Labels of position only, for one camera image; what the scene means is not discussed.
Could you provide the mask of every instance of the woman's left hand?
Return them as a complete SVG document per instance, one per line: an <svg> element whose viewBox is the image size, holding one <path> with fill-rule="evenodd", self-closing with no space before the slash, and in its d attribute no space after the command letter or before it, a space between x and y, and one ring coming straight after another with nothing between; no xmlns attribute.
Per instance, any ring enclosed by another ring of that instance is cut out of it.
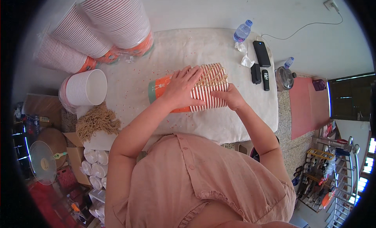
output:
<svg viewBox="0 0 376 228"><path fill-rule="evenodd" d="M187 66L182 70L175 71L166 91L160 97L172 109L187 106L205 105L203 100L196 100L191 97L191 90L200 79L203 70L197 65L193 68Z"/></svg>

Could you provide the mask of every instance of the black device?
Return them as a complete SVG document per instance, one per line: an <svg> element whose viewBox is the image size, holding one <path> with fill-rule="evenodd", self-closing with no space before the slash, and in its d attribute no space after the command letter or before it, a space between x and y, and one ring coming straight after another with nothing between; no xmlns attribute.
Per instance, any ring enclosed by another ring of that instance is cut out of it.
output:
<svg viewBox="0 0 376 228"><path fill-rule="evenodd" d="M265 43L261 41L254 41L253 47L255 48L260 67L270 67L269 55L266 51Z"/></svg>
<svg viewBox="0 0 376 228"><path fill-rule="evenodd" d="M261 72L259 64L254 63L251 67L252 83L260 84L261 83Z"/></svg>
<svg viewBox="0 0 376 228"><path fill-rule="evenodd" d="M269 91L269 73L267 70L261 72L262 80L264 82L264 91Z"/></svg>

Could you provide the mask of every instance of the electrical outlet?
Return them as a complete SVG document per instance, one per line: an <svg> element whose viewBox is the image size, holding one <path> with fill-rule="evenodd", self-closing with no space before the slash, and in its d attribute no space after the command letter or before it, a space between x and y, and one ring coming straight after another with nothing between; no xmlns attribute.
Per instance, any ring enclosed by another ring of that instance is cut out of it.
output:
<svg viewBox="0 0 376 228"><path fill-rule="evenodd" d="M327 0L326 2L324 2L324 5L326 6L326 8L330 11L331 9L335 9L337 12L339 11L338 10L338 7L337 7L337 4L334 2L334 0Z"/></svg>

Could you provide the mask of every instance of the ruffled trim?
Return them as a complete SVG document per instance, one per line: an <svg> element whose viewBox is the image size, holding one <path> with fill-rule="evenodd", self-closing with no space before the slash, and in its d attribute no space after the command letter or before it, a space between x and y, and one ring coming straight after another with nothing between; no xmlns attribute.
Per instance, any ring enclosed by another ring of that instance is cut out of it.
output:
<svg viewBox="0 0 376 228"><path fill-rule="evenodd" d="M212 200L218 200L220 202L223 202L225 204L227 204L232 210L234 210L237 214L239 214L239 216L242 217L243 221L244 222L247 222L244 217L244 212L239 209L234 202L232 201L229 201L229 199L224 196L223 194L221 194L220 192L216 191L216 190L211 190L211 191L202 191L200 193L200 199L212 199Z"/></svg>
<svg viewBox="0 0 376 228"><path fill-rule="evenodd" d="M200 204L199 206L195 207L194 209L192 209L186 216L185 218L183 218L183 220L180 222L178 228L184 228L188 225L188 223L195 217L197 216L197 214L199 214L203 208L205 207L206 204L208 204L209 202L205 202L205 203L202 203Z"/></svg>

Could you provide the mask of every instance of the woman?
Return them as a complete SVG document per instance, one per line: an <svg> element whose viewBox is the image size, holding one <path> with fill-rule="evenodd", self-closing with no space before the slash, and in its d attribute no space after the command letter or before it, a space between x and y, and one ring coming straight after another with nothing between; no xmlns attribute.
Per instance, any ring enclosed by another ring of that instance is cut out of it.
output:
<svg viewBox="0 0 376 228"><path fill-rule="evenodd" d="M245 125L260 163L189 134L173 134L136 158L159 123L176 108L205 105L190 91L198 66L176 71L165 93L126 126L109 156L106 227L293 227L295 192L271 129L233 84L225 99Z"/></svg>

